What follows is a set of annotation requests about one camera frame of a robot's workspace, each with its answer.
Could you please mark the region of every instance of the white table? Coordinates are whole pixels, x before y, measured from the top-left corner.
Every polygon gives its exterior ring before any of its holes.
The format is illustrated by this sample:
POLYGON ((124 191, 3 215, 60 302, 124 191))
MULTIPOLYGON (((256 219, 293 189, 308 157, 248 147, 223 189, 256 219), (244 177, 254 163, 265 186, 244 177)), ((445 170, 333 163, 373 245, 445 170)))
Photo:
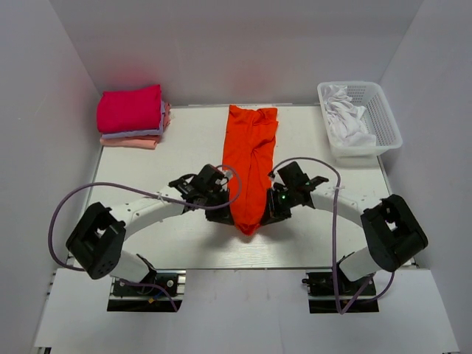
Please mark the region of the white table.
MULTIPOLYGON (((335 163, 319 107, 278 109, 274 163, 294 156, 335 163)), ((96 181, 157 191, 186 173, 197 173, 207 163, 220 164, 227 117, 227 106, 174 108, 170 127, 155 151, 105 147, 96 181)), ((311 178, 325 176, 335 183, 326 167, 314 162, 299 164, 311 178)), ((372 168, 340 167, 339 172, 342 185, 350 192, 379 198, 389 194, 378 163, 372 168)), ((135 198, 139 196, 109 187, 96 187, 91 194, 91 202, 106 206, 135 198)), ((330 266, 331 214, 299 206, 292 215, 247 237, 233 226, 208 222, 201 210, 189 212, 140 231, 126 241, 124 249, 142 254, 160 269, 330 266)), ((344 219, 338 223, 338 235, 339 257, 366 245, 361 228, 344 219)))
MULTIPOLYGON (((105 148, 97 181, 156 191, 206 163, 221 162, 227 107, 173 109, 155 151, 105 148)), ((281 107, 274 161, 314 156, 333 163, 317 107, 281 107)), ((309 176, 333 174, 300 162, 309 176)), ((362 195, 387 196, 379 167, 340 168, 342 184, 362 195)), ((91 201, 135 198, 96 188, 91 201)), ((292 219, 254 237, 205 220, 202 211, 142 230, 125 249, 157 268, 313 268, 330 266, 331 215, 299 207, 292 219)), ((362 230, 339 222, 339 256, 365 246, 362 230)), ((457 351, 431 272, 401 269, 379 302, 380 313, 308 313, 303 270, 189 270, 178 313, 107 312, 109 277, 58 270, 35 340, 62 353, 446 353, 457 351)), ((379 288, 389 279, 378 272, 379 288)))

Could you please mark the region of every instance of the orange cloth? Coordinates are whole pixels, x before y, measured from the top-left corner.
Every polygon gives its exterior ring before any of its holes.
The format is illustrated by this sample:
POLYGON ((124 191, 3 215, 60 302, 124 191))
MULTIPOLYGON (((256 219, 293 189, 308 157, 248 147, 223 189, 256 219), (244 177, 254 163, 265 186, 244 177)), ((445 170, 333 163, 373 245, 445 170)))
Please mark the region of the orange cloth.
MULTIPOLYGON (((223 163, 233 167, 243 182, 241 194, 230 209, 236 227, 246 235, 252 235, 260 226, 266 207, 277 125, 277 108, 253 111, 229 106, 223 163)), ((237 187, 237 179, 232 178, 230 199, 235 197, 237 187)))

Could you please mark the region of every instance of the white wall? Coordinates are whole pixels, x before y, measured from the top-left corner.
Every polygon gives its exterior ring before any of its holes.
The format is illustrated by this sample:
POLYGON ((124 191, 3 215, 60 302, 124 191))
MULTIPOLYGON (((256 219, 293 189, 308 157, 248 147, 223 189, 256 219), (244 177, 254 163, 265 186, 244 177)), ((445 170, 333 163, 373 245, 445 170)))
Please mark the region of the white wall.
POLYGON ((470 0, 425 0, 381 80, 404 141, 383 160, 428 235, 418 259, 461 353, 472 353, 471 16, 470 0))
POLYGON ((174 104, 313 102, 378 82, 422 0, 51 0, 99 90, 174 104))
MULTIPOLYGON (((2 353, 24 354, 55 269, 46 245, 52 211, 97 163, 98 94, 47 0, 1 2, 0 78, 0 342, 2 353)), ((82 202, 60 217, 62 255, 66 221, 82 202)))

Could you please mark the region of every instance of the folded clothes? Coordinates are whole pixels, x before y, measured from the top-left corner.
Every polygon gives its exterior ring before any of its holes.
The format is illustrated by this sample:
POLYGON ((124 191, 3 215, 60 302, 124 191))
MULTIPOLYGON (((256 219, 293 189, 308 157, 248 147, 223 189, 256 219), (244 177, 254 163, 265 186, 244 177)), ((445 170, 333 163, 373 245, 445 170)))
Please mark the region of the folded clothes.
POLYGON ((138 136, 135 138, 116 139, 100 138, 100 144, 103 146, 154 150, 160 140, 161 136, 138 136))
POLYGON ((375 146, 377 138, 367 131, 361 121, 366 111, 363 106, 351 103, 347 95, 347 86, 329 85, 323 93, 323 103, 330 123, 331 135, 338 145, 375 146))
POLYGON ((164 119, 161 119, 159 129, 145 129, 140 131, 120 131, 118 133, 104 133, 102 138, 104 139, 116 139, 132 136, 147 136, 147 135, 162 135, 164 129, 170 123, 170 104, 162 102, 162 109, 164 109, 164 119))
POLYGON ((100 133, 158 130, 162 120, 161 86, 136 91, 103 92, 97 107, 100 133))

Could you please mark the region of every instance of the white cloth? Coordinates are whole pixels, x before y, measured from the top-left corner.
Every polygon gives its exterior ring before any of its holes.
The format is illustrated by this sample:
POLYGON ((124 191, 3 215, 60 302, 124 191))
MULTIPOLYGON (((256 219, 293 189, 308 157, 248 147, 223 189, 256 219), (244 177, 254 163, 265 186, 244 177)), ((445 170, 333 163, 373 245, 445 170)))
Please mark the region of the white cloth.
POLYGON ((361 121, 366 108, 353 105, 346 90, 347 86, 338 85, 329 85, 324 90, 323 103, 331 135, 341 146, 375 146, 377 138, 369 134, 361 121))

